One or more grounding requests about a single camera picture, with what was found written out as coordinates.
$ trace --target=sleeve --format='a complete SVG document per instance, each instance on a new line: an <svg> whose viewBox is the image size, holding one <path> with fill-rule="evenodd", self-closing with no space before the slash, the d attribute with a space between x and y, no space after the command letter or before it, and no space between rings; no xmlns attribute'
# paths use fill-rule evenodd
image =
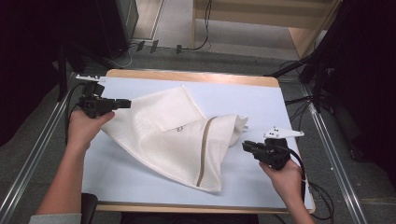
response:
<svg viewBox="0 0 396 224"><path fill-rule="evenodd" d="M30 217L29 224L79 224L81 222L81 214L50 214L36 215Z"/></svg>

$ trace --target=aluminum rail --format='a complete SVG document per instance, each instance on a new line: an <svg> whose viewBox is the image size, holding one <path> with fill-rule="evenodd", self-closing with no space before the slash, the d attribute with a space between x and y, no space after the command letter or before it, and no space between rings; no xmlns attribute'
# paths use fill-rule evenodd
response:
<svg viewBox="0 0 396 224"><path fill-rule="evenodd" d="M305 96L312 95L311 90L308 87L306 87L305 85L302 85L302 87ZM356 224L368 223L361 209L361 203L359 201L359 198L356 195L355 190L353 189L352 184L349 181L347 172L344 169L340 158L338 157L337 151L335 150L334 144L332 143L332 139L330 138L329 132L321 115L317 112L312 104L309 106L309 110L311 112L315 125L317 126L320 139L323 143L330 164L332 165L335 178L337 179L338 186L343 193L344 200L346 201L346 205L349 209L350 215L352 216L353 222Z"/></svg>
<svg viewBox="0 0 396 224"><path fill-rule="evenodd" d="M35 145L32 148L28 158L26 159L24 165L22 166L20 172L18 173L17 178L11 184L8 192L6 193L5 199L2 201L0 207L0 223L7 224L11 219L12 213L14 212L22 194L24 193L29 180L31 179L33 173L35 172L35 168L37 167L38 163L44 151L47 147L47 144L61 119L61 116L64 112L66 106L66 99L67 96L70 94L68 92L66 96L62 99L61 102L57 103L54 107L49 120L47 121L46 125L44 126L41 134L38 136Z"/></svg>

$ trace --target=table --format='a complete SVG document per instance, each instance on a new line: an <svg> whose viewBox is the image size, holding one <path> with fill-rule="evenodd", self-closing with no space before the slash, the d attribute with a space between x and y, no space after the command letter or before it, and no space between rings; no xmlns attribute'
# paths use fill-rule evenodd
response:
<svg viewBox="0 0 396 224"><path fill-rule="evenodd" d="M205 18L207 0L194 0L192 44L195 21ZM294 46L305 57L323 30L327 30L342 0L215 0L210 20L289 27Z"/></svg>
<svg viewBox="0 0 396 224"><path fill-rule="evenodd" d="M223 189L220 193L191 189L156 174L105 133L99 132L92 141L92 149L87 152L83 178L83 192L98 197L98 210L287 212L268 176L241 146L244 140L263 141L263 133L274 125L291 128L275 78L155 70L110 70L106 76L103 84L106 87L103 97L106 98L133 99L185 85L192 99L209 117L231 112L248 116L250 122L247 123L248 131L229 148L221 164ZM289 147L298 152L294 139L287 140ZM315 205L308 189L305 206L309 212L314 212Z"/></svg>

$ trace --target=forearm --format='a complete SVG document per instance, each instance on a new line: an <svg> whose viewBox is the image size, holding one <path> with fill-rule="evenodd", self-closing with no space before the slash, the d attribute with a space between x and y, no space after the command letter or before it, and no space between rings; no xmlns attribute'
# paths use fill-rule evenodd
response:
<svg viewBox="0 0 396 224"><path fill-rule="evenodd" d="M36 212L38 215L80 213L85 150L73 149L66 149L57 174Z"/></svg>
<svg viewBox="0 0 396 224"><path fill-rule="evenodd" d="M299 197L289 198L284 200L291 218L293 219L293 223L295 224L310 224L314 223L314 220L309 215L308 211L305 208L303 201Z"/></svg>

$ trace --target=white fabric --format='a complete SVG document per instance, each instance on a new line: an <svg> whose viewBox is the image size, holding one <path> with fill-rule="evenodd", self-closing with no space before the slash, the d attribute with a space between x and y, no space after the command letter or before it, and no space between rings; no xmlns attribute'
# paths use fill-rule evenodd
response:
<svg viewBox="0 0 396 224"><path fill-rule="evenodd" d="M248 121L238 115L209 121L184 86L133 99L130 109L115 112L102 130L132 156L179 183L214 192L221 191L226 151Z"/></svg>

